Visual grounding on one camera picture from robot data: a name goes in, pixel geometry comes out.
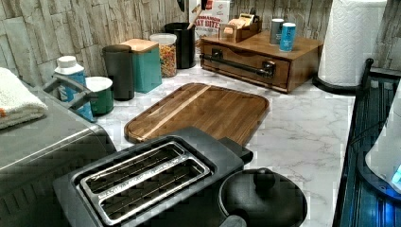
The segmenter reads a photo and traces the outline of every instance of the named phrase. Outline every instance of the teal canister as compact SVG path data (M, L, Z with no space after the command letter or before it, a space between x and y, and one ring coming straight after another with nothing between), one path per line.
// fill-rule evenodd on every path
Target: teal canister
M162 84L159 44L140 39L122 44L131 47L135 92L148 93Z
M77 59L74 56L63 56L57 59L58 67L54 70L56 74L68 77L83 86L86 86L85 81L85 70L82 66L77 63ZM72 101L75 96L78 94L72 88L60 86L60 97L61 101L63 102L70 102ZM91 105L89 102L85 103L82 107L77 109L77 112L87 119L90 122L95 122L95 119L92 115Z
M295 27L293 23L283 23L283 31L281 33L280 50L289 52L294 46Z

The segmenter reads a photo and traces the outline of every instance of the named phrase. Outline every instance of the drawer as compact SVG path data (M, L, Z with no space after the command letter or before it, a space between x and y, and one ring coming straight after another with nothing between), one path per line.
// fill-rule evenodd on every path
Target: drawer
M202 60L202 65L217 69L219 71L227 72L234 77L241 77L242 79L246 78L253 82L287 89L290 65L289 61L278 60L272 57L263 56L257 53L237 48L203 43L201 53L205 56L213 56L213 54L216 54L217 52L221 53L218 56L218 61L209 61L205 59ZM274 65L274 70L272 73L272 77L269 78L263 74L232 66L230 62L245 65L246 67L254 69L263 69L263 65L267 62Z

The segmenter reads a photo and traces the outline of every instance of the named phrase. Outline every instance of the black canister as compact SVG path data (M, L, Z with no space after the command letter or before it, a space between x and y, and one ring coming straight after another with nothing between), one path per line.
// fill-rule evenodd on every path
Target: black canister
M284 19L275 18L271 20L270 44L280 44Z
M187 29L189 23L170 23L165 25L166 33L175 34L177 68L186 69L195 66L195 27Z
M108 77L113 81L113 98L126 101L133 98L134 79L132 72L131 47L129 45L108 45L102 49Z

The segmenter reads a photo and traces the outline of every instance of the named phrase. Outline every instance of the towel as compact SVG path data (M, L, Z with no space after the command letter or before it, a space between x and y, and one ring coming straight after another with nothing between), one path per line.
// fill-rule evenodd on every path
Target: towel
M0 130L39 118L46 111L47 106L17 76L0 67Z

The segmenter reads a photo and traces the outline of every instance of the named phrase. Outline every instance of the blue cup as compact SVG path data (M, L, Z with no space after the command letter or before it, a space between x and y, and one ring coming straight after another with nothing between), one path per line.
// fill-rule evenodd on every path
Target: blue cup
M291 51L294 46L295 27L293 23L283 23L283 30L281 33L280 50Z

